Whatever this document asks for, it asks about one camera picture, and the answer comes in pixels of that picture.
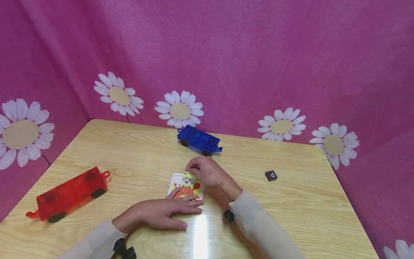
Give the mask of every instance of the daisy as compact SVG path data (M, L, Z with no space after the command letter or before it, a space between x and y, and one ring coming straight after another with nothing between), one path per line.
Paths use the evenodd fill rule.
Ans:
M161 113L158 117L168 120L167 124L176 128L191 125L195 127L201 121L196 116L203 116L204 112L200 110L203 107L201 102L195 102L195 96L190 92L182 91L181 96L172 91L164 95L167 102L157 102L158 106L154 109Z
M395 242L397 253L388 247L384 247L383 251L387 259L414 259L414 244L408 247L404 240L397 240Z
M95 81L94 89L101 95L101 101L111 104L111 110L118 111L121 115L135 116L139 114L138 109L143 109L144 101L134 96L135 90L125 88L122 78L116 76L112 72L108 72L108 76L104 74L98 75L100 81Z
M335 170L339 169L339 161L344 166L348 166L349 159L356 158L354 148L359 146L359 141L356 140L358 137L353 131L347 134L346 126L333 123L330 130L322 126L318 131L313 131L312 135L316 138L312 138L309 142L316 143L316 146L322 148Z
M302 130L306 128L305 124L300 124L306 119L306 116L298 117L299 112L299 109L294 111L292 107L287 108L285 112L276 110L274 117L265 116L264 120L259 121L263 128L258 128L258 132L264 133L262 135L263 139L291 140L292 135L300 135Z
M28 107L23 99L10 100L1 105L0 114L0 170L7 169L17 156L23 167L30 160L40 157L40 149L48 149L53 141L53 123L44 123L47 110L41 110L38 102Z

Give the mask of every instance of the hand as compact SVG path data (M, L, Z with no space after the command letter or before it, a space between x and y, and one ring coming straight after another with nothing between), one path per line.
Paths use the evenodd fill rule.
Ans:
M201 213L197 206L203 201L194 201L196 195L174 199L181 187L175 188L165 199L141 201L112 220L113 225L122 233L129 233L138 223L154 228L186 229L187 224L173 220L173 213Z
M236 181L211 157L193 158L188 162L185 170L207 185L220 187L230 201L235 201L243 192Z

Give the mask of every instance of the black wheel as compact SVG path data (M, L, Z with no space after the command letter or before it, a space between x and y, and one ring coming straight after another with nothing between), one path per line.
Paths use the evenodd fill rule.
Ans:
M48 222L49 223L58 222L61 219L63 219L65 216L66 216L66 213L64 213L64 212L55 214L55 215L51 216L50 218L48 218Z
M187 143L185 140L183 140L183 139L180 139L180 143L181 143L183 146L185 146L185 147L187 147L187 146L188 146L188 143Z
M94 193L91 194L91 197L96 199L98 197L101 197L104 193L105 193L104 189L99 189L99 190L94 191Z
M205 157L211 157L211 153L208 152L207 150L203 150L202 155Z

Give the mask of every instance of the white sleeve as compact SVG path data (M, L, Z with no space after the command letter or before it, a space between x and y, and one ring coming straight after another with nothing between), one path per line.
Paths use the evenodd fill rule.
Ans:
M62 254L59 259L110 259L114 254L115 242L126 236L127 234L116 229L111 220L104 221L85 239Z
M230 207L240 230L268 258L305 258L290 236L248 191L244 190Z

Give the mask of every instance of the wooden table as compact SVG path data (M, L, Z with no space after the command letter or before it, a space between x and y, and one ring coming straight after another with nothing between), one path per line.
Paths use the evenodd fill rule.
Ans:
M132 204L166 196L173 172L183 172L197 153L181 146L177 131L92 120L50 166L0 225L4 258L56 258L101 221ZM256 197L290 234L307 258L377 258L322 150L313 145L215 134L223 152L213 158ZM25 217L36 196L98 166L110 171L108 192L72 211L58 223ZM264 173L278 179L268 182ZM147 227L128 245L138 258L261 258L238 230L224 224L228 202L206 187L201 215L181 215L187 231Z

